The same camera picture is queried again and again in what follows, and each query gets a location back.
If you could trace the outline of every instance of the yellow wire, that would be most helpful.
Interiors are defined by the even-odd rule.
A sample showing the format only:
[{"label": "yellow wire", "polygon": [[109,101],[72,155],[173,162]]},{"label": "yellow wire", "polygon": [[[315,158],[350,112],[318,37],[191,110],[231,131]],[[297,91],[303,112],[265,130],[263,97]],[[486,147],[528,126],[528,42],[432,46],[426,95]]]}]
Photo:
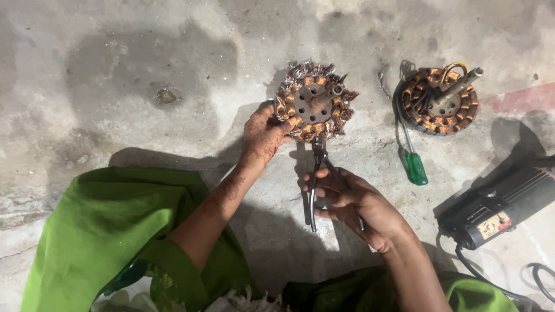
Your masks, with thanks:
[{"label": "yellow wire", "polygon": [[468,67],[466,67],[466,65],[463,62],[454,62],[451,63],[449,65],[447,65],[444,69],[443,69],[443,76],[441,77],[441,82],[445,81],[445,77],[447,77],[447,74],[454,68],[454,67],[461,67],[462,70],[466,73],[468,73]]}]

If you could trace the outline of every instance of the green fabric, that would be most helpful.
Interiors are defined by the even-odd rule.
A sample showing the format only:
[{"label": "green fabric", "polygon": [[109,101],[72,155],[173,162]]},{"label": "green fabric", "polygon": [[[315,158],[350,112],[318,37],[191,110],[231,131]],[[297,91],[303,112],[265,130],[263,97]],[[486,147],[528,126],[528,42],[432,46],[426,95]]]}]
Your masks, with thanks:
[{"label": "green fabric", "polygon": [[[229,227],[201,274],[185,253],[175,255],[180,250],[167,241],[156,241],[208,194],[197,172],[110,167],[76,177],[44,225],[21,311],[86,312],[142,249],[147,257],[162,245],[165,254],[176,257],[170,261],[180,267],[175,278],[196,277],[187,287],[203,289],[205,294],[204,302],[191,299],[193,307],[188,311],[210,304],[207,300],[224,294],[236,280],[251,281],[243,251]],[[161,258],[148,256],[162,263]]]},{"label": "green fabric", "polygon": [[[76,177],[44,226],[21,311],[86,312],[98,294],[142,275],[144,265],[130,265],[135,259],[159,268],[151,295],[169,307],[183,303],[196,312],[245,285],[258,296],[229,227],[201,273],[163,240],[208,193],[196,172],[112,167]],[[454,312],[517,311],[498,289],[470,276],[438,277]],[[288,283],[283,298],[297,311],[390,312],[398,311],[394,293],[385,269],[373,267],[318,284]]]},{"label": "green fabric", "polygon": [[[518,312],[503,293],[471,276],[439,272],[437,276],[453,312]],[[285,305],[293,311],[399,311],[395,290],[382,266],[352,271],[317,284],[288,283]]]}]

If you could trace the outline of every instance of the pliers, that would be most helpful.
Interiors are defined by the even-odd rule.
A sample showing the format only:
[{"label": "pliers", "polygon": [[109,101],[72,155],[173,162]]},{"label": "pliers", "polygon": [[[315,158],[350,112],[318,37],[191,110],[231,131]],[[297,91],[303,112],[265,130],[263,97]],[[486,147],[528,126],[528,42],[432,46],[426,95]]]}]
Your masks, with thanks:
[{"label": "pliers", "polygon": [[[316,172],[320,170],[320,166],[322,163],[326,165],[328,170],[330,171],[331,175],[339,182],[339,184],[344,189],[352,189],[343,176],[337,171],[334,165],[331,163],[330,159],[327,157],[326,151],[326,138],[323,134],[316,137],[312,141],[312,152],[314,152],[314,173],[312,174],[312,186],[310,189],[310,227],[312,228],[313,232],[316,232],[316,221],[314,219],[314,200],[315,200],[315,189],[316,183],[318,182],[318,178],[316,177]],[[359,225],[360,229],[364,231],[364,223],[362,222],[362,218],[359,215]]]}]

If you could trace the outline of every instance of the hand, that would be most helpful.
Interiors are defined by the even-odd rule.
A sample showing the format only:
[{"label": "hand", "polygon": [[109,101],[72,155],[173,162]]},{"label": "hand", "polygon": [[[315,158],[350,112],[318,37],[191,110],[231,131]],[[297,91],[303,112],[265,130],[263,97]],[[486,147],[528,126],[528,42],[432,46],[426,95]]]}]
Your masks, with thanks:
[{"label": "hand", "polygon": [[[352,190],[344,189],[327,168],[318,170],[316,196],[328,198],[338,209],[317,209],[315,215],[345,222],[381,254],[398,241],[415,239],[407,221],[375,187],[343,168],[337,169]],[[305,174],[304,180],[307,182],[303,190],[307,192],[311,188],[312,173]],[[357,213],[365,222],[364,231],[360,229]]]},{"label": "hand", "polygon": [[245,123],[243,154],[239,164],[255,166],[261,170],[262,176],[278,147],[293,140],[288,134],[294,125],[295,118],[279,122],[274,117],[273,104],[252,114]]}]

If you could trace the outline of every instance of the label sticker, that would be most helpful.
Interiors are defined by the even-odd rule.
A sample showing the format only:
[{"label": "label sticker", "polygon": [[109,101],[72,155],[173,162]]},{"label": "label sticker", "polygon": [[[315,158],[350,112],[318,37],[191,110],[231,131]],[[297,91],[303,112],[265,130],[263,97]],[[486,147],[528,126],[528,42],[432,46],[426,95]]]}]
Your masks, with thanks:
[{"label": "label sticker", "polygon": [[510,225],[511,220],[509,216],[504,211],[500,211],[476,227],[478,231],[480,231],[480,234],[482,234],[484,240],[486,240]]}]

